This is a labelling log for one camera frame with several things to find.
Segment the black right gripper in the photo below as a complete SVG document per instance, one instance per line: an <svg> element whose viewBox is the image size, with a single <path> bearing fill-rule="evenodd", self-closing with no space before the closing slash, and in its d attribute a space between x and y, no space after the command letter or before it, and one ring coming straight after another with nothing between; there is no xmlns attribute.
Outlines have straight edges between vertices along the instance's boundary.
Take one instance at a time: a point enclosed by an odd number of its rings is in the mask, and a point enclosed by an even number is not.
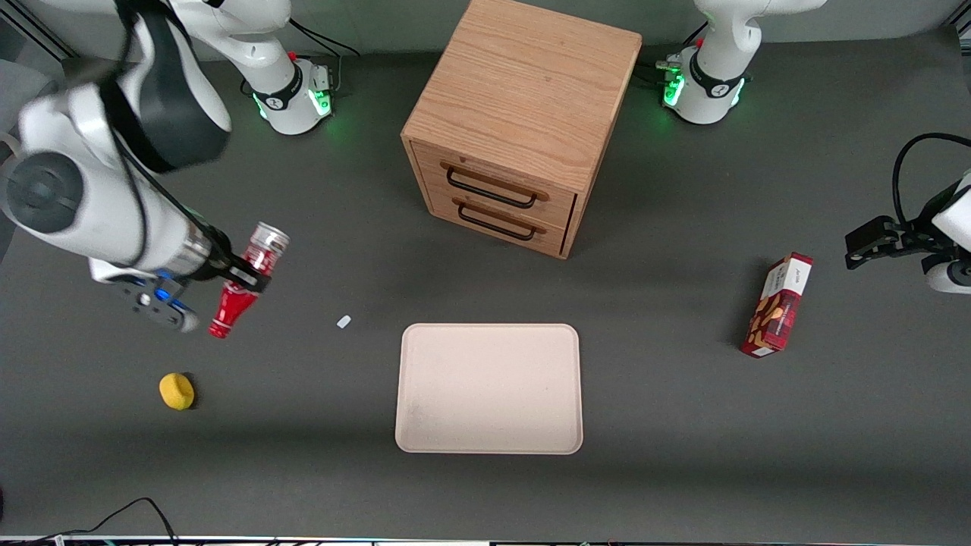
<svg viewBox="0 0 971 546"><path fill-rule="evenodd" d="M234 258L231 241L216 227L204 227L209 253L204 263L191 274L194 282L208 282L221 278L226 289L236 293L261 294L269 286L271 276L260 272L243 258Z"/></svg>

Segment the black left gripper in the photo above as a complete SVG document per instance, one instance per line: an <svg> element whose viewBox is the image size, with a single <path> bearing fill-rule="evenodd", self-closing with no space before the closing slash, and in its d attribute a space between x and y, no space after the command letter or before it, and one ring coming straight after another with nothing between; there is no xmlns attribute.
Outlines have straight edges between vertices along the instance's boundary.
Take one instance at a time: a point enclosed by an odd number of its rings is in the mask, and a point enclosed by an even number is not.
<svg viewBox="0 0 971 546"><path fill-rule="evenodd" d="M899 236L899 225L889 215L878 215L865 222L845 236L846 269L852 271L875 259L899 258L901 255L915 255L915 253L953 255L953 240L944 235L932 222L933 218L950 204L951 199L930 199L915 218L907 220L902 203L898 199L897 218L902 228L901 236ZM895 245L899 238L900 248L898 249Z"/></svg>

